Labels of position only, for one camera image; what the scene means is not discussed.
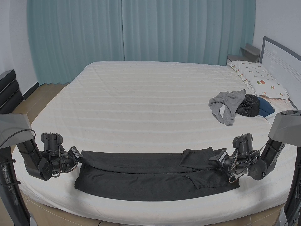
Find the gray knit fabric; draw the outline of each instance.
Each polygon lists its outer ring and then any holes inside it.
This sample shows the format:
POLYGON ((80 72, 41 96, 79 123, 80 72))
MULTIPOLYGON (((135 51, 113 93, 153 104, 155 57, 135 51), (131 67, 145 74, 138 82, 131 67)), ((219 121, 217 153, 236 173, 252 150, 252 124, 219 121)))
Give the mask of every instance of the gray knit fabric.
POLYGON ((209 107, 212 110, 212 114, 220 123, 224 123, 226 126, 233 125, 235 111, 243 102, 245 95, 245 89, 242 89, 241 91, 220 92, 216 97, 209 100, 209 107), (225 105, 223 117, 219 111, 222 105, 225 105))

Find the floor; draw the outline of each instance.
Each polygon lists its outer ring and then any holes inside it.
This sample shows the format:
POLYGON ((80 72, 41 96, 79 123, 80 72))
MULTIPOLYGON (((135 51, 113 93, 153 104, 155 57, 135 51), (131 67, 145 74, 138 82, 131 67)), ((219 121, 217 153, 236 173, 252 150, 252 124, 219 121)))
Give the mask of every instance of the floor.
MULTIPOLYGON (((64 88, 66 85, 44 84, 36 89, 25 101, 14 110, 14 113, 27 114, 30 123, 43 110, 43 108, 64 88)), ((60 209, 48 207, 35 202, 27 195, 22 194, 28 210, 33 213, 39 226, 97 226, 100 220, 79 217, 60 209)), ((242 218, 224 223, 212 224, 211 226, 272 226, 279 214, 280 206, 265 210, 260 213, 248 215, 242 218)), ((2 201, 0 200, 0 224, 2 226, 13 226, 2 201)), ((119 226, 116 223, 102 222, 100 226, 119 226)))

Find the fitted sheet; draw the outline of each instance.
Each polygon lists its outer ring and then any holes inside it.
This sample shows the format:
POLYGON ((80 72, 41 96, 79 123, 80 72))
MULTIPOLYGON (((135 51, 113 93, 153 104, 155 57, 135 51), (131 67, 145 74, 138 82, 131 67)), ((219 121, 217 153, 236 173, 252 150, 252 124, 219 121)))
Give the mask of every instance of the fitted sheet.
MULTIPOLYGON (((228 66, 176 62, 94 62, 50 101, 32 123, 39 135, 59 133, 69 150, 112 153, 182 153, 185 149, 234 149, 235 136, 251 133, 253 148, 268 139, 262 117, 236 115, 233 126, 217 121, 208 107, 221 91, 246 89, 228 66)), ((286 145, 276 167, 261 181, 243 176, 240 188, 201 198, 166 202, 123 201, 74 188, 81 164, 59 178, 28 175, 18 150, 20 188, 37 202, 79 216, 120 224, 196 226, 232 220, 285 202, 296 147, 286 145)))

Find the curtain fold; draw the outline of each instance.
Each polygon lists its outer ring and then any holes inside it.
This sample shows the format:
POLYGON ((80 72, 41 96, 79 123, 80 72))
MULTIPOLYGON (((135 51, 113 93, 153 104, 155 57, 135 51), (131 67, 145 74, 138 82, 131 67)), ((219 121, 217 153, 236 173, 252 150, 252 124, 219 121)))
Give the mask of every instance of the curtain fold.
POLYGON ((125 60, 225 65, 254 24, 255 0, 122 0, 125 60))
POLYGON ((39 84, 71 82, 95 61, 124 60, 121 0, 28 0, 39 84))
POLYGON ((28 0, 40 84, 71 82, 94 61, 225 65, 252 43, 255 0, 28 0))

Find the floral pillow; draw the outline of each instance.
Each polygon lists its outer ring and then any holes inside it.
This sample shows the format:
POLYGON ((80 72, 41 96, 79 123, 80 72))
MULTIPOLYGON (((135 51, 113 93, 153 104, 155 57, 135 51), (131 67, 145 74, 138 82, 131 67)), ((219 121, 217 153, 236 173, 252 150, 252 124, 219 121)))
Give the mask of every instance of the floral pillow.
POLYGON ((288 100, 286 89, 274 79, 261 63, 232 61, 228 63, 256 96, 288 100))

